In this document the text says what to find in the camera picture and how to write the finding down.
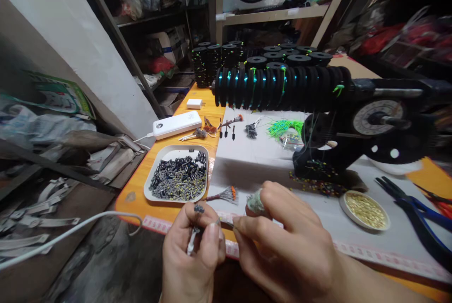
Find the red-handled pliers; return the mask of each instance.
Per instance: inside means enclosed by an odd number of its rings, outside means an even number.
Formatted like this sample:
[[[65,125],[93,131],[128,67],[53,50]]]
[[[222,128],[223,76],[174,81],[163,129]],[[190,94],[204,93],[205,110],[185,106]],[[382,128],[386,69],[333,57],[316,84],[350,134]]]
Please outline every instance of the red-handled pliers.
[[[416,183],[414,183],[414,185],[416,185],[419,189],[421,189],[422,191],[427,193],[428,196],[425,195],[425,197],[427,197],[428,200],[430,202],[432,202],[438,208],[438,210],[441,212],[441,214],[443,214],[445,217],[452,220],[452,207],[451,207],[452,199],[445,199],[441,196],[438,196],[428,190],[425,190],[424,188],[417,185]]]

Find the pliers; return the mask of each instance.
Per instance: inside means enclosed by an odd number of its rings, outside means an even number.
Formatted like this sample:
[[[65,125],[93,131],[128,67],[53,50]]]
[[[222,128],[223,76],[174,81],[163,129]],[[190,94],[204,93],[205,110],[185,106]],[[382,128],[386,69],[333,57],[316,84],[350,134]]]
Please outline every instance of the pliers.
[[[425,218],[452,231],[452,220],[428,208],[413,196],[408,196],[387,177],[375,179],[395,199],[395,203],[407,214],[420,242],[428,253],[448,272],[452,273],[452,251],[433,233]]]
[[[426,195],[425,197],[427,197],[427,199],[432,202],[444,216],[452,220],[452,207],[450,207],[450,205],[452,205],[452,200],[445,199],[428,190],[425,190],[416,183],[414,183],[414,185],[416,185],[422,191],[426,192],[428,196]]]

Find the white paper sheet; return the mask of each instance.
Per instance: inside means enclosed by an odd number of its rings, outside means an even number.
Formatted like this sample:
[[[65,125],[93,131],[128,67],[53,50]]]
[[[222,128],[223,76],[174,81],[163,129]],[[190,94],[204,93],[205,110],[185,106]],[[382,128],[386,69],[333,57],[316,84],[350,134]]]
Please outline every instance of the white paper sheet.
[[[405,258],[416,260],[425,264],[438,263],[430,256],[420,243],[405,212],[394,203],[375,181],[376,177],[386,176],[397,184],[407,195],[416,197],[427,207],[434,209],[433,205],[420,193],[416,186],[405,176],[392,176],[373,166],[362,156],[349,169],[358,172],[364,183],[369,187],[369,196],[380,203],[389,215],[391,228],[383,233],[369,233],[351,221],[339,206],[338,198],[327,198],[323,195],[298,191],[299,183],[289,179],[289,172],[293,170],[292,152],[282,149],[282,145],[268,137],[266,130],[272,120],[304,120],[306,115],[302,112],[262,112],[251,113],[250,110],[226,109],[224,123],[232,120],[237,114],[242,114],[244,121],[235,124],[235,140],[232,140],[232,128],[228,129],[228,137],[220,139],[210,181],[209,196],[223,191],[233,185],[239,191],[239,205],[224,200],[214,200],[209,204],[215,210],[245,214],[246,197],[261,187],[265,180],[278,182],[291,187],[294,192],[309,203],[319,215],[323,226],[328,230],[334,240],[343,241],[380,250],[383,252],[403,255]],[[255,122],[259,116],[264,115],[258,124],[256,139],[250,139],[244,131],[245,125]],[[452,234],[437,224],[428,221],[428,224],[438,238],[448,247],[452,248]]]

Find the hand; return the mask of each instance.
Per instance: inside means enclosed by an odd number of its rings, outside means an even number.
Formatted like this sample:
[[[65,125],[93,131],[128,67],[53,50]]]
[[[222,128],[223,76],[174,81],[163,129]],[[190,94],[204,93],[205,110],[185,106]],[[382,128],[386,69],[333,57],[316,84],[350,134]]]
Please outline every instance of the hand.
[[[213,273],[226,257],[225,236],[217,213],[207,204],[198,226],[205,228],[194,256],[187,255],[193,224],[194,204],[186,203],[180,210],[163,243],[162,303],[212,302]]]
[[[330,234],[311,207],[278,183],[266,181],[260,199],[271,218],[234,219],[240,265],[276,302],[319,300],[341,276],[339,255]]]

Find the small bowl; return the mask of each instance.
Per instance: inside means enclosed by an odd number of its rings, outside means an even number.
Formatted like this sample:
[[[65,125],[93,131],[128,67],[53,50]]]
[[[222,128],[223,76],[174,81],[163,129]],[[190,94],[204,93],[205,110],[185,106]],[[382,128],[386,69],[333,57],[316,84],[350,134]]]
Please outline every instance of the small bowl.
[[[178,157],[187,157],[191,156],[193,159],[196,158],[198,155],[198,152],[203,152],[206,154],[206,175],[209,174],[209,152],[208,150],[203,147],[202,145],[168,145],[164,148],[162,148],[157,156],[155,157],[154,164],[152,165],[151,171],[149,172],[149,175],[146,179],[146,183],[143,187],[143,191],[145,192],[145,197],[153,202],[171,202],[171,203],[187,203],[187,202],[197,202],[199,201],[207,190],[207,176],[206,181],[204,182],[204,188],[202,192],[196,196],[194,199],[191,199],[189,201],[186,200],[179,200],[179,199],[160,199],[158,197],[155,197],[152,195],[152,191],[149,190],[149,186],[152,183],[152,178],[154,176],[155,171],[157,170],[157,167],[159,166],[160,160],[170,160],[170,159],[176,159]]]
[[[372,201],[376,206],[378,206],[378,208],[382,211],[382,213],[383,213],[383,215],[385,217],[385,226],[383,228],[375,228],[375,227],[373,227],[371,225],[368,225],[367,223],[361,221],[361,219],[353,213],[353,211],[349,208],[349,206],[347,204],[346,196],[349,195],[349,194],[356,194],[356,195],[359,195],[359,196],[366,197],[370,201]],[[363,194],[362,192],[349,190],[349,191],[347,191],[345,194],[343,194],[340,197],[339,203],[340,203],[340,207],[342,208],[342,210],[357,225],[360,225],[360,226],[362,226],[362,227],[364,227],[366,229],[369,229],[369,230],[376,230],[376,231],[386,231],[386,230],[388,230],[391,227],[391,221],[389,220],[389,216],[387,215],[387,213],[383,209],[383,207],[376,200],[374,200],[372,197],[367,196],[367,195]]]

